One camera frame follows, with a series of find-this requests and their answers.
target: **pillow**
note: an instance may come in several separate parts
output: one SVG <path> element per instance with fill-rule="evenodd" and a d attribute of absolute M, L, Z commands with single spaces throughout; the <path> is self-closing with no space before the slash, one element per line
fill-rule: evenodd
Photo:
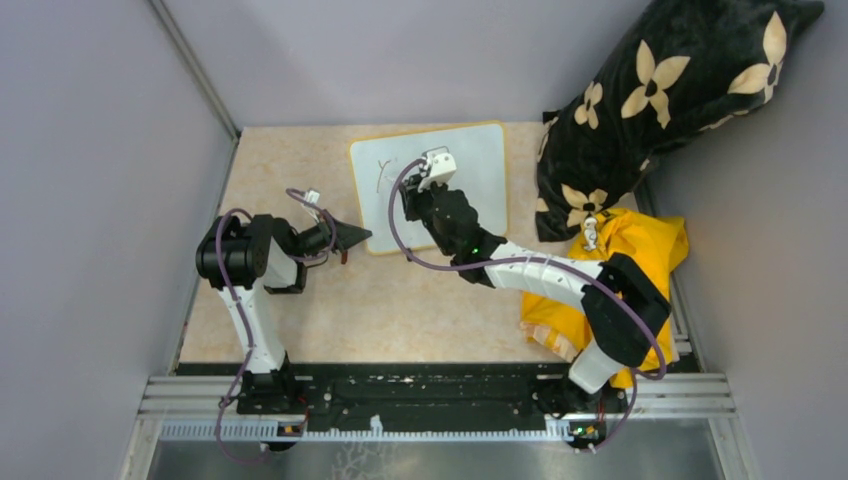
<path fill-rule="evenodd" d="M 654 156 L 768 103 L 819 1 L 654 0 L 585 91 L 542 119 L 536 231 L 568 240 L 630 192 Z"/>

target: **gray floor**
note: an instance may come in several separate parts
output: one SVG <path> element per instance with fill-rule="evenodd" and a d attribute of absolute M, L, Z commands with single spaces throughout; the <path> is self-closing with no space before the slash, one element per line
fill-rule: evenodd
<path fill-rule="evenodd" d="M 256 446 L 235 445 L 254 455 Z M 705 421 L 632 421 L 598 455 L 543 443 L 301 444 L 265 464 L 227 460 L 214 442 L 161 442 L 150 479 L 720 479 Z"/>

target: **gray wall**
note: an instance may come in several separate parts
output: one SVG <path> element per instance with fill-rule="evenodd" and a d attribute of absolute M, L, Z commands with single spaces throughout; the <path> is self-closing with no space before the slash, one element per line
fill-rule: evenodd
<path fill-rule="evenodd" d="M 168 0 L 240 126 L 540 120 L 648 0 Z"/>
<path fill-rule="evenodd" d="M 826 3 L 773 102 L 651 178 L 661 210 L 688 219 L 696 330 L 769 480 L 845 478 L 848 2 Z"/>
<path fill-rule="evenodd" d="M 142 1 L 0 3 L 0 478 L 114 478 L 229 140 Z"/>

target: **white board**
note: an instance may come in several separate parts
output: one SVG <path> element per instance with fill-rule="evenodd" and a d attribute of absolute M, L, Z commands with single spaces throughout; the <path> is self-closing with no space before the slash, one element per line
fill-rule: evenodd
<path fill-rule="evenodd" d="M 356 182 L 362 226 L 373 236 L 365 246 L 372 255 L 399 252 L 389 230 L 389 194 L 404 167 L 433 148 L 448 147 L 457 171 L 450 181 L 477 209 L 480 225 L 495 235 L 507 231 L 506 151 L 500 123 L 444 127 L 438 130 L 354 141 L 350 161 Z M 410 248 L 434 247 L 421 222 L 407 222 L 400 194 L 394 206 L 395 223 Z"/>

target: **yellow fabric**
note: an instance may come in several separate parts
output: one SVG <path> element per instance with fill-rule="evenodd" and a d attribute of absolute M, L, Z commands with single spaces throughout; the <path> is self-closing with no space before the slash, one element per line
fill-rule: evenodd
<path fill-rule="evenodd" d="M 596 214 L 598 224 L 597 248 L 586 251 L 586 237 L 581 233 L 566 255 L 575 260 L 608 260 L 614 253 L 623 253 L 633 260 L 654 282 L 657 289 L 669 298 L 671 271 L 689 254 L 689 239 L 683 228 L 683 218 L 653 218 L 625 208 Z M 554 353 L 572 361 L 592 340 L 592 330 L 586 317 L 572 307 L 546 297 L 525 293 L 521 305 L 521 327 L 528 341 L 538 342 Z M 666 359 L 672 358 L 671 323 L 666 321 L 657 336 L 657 343 Z M 652 349 L 642 363 L 643 370 L 659 367 Z M 633 385 L 625 370 L 610 379 L 616 388 Z"/>

